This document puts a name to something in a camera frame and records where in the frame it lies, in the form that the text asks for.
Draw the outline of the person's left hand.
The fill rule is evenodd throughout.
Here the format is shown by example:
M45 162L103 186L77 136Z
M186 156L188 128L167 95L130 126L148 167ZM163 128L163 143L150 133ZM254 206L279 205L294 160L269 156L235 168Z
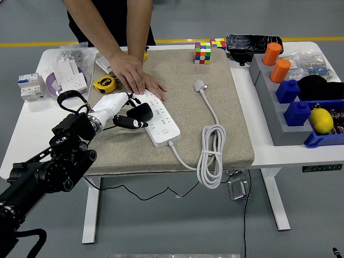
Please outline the person's left hand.
M167 88L152 75L143 72L142 85L161 101L166 100L164 93L167 92Z

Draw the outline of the person's right hand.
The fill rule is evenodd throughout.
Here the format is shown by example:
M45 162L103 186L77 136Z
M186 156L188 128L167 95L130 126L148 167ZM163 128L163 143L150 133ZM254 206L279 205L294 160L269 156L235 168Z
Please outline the person's right hand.
M117 76L126 90L135 94L145 91L144 73L142 69L143 57L126 54L122 50L106 57L113 73Z

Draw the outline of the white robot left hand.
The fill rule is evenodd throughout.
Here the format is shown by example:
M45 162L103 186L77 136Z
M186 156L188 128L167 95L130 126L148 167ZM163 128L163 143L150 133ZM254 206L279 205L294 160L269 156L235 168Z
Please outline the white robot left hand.
M121 108L133 98L133 94L120 92L103 96L94 106L87 117L91 122L96 134L105 129L107 121L112 121L115 126L127 129L138 129L148 127L148 123L134 118L118 115Z

